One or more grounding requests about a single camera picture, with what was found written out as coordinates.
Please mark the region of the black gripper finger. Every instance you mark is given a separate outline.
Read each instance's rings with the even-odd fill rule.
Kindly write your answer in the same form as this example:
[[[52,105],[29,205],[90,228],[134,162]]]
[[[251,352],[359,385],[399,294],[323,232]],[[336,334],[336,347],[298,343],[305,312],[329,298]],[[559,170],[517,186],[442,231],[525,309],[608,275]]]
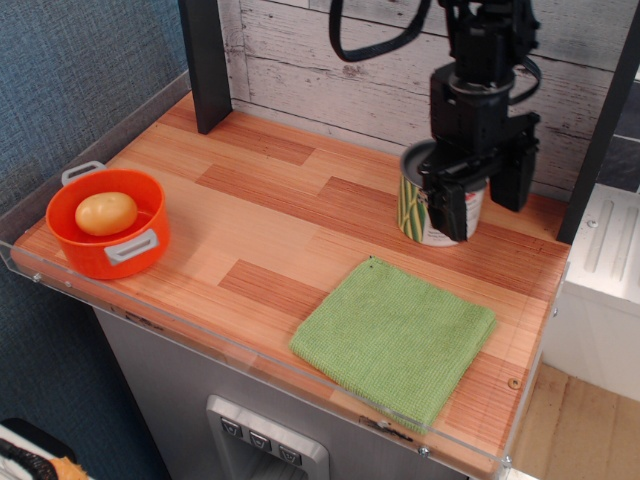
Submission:
[[[492,201],[510,211],[521,211],[528,199],[533,174],[533,151],[504,156],[499,171],[490,177]]]
[[[445,182],[425,190],[431,226],[455,242],[468,240],[465,190]]]

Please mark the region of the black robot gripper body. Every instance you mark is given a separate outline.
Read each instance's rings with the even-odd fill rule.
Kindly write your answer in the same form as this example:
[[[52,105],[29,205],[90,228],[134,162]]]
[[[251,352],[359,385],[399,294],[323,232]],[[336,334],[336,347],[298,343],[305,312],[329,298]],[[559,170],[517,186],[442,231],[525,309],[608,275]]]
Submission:
[[[463,153],[489,179],[500,169],[502,158],[516,152],[534,152],[539,140],[535,112],[510,114],[514,75],[496,87],[463,81],[450,63],[431,76],[431,133],[433,139]]]

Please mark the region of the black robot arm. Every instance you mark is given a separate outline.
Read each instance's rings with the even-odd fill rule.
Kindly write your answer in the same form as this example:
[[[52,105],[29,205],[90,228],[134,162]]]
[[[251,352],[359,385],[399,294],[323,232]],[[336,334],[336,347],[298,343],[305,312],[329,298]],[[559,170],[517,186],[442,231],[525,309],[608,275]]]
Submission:
[[[452,63],[431,76],[434,147],[418,172],[431,225],[467,240],[466,196],[490,187],[514,212],[526,204],[539,141],[538,114],[510,116],[533,96],[542,73],[529,54],[540,27],[528,1],[443,1]]]

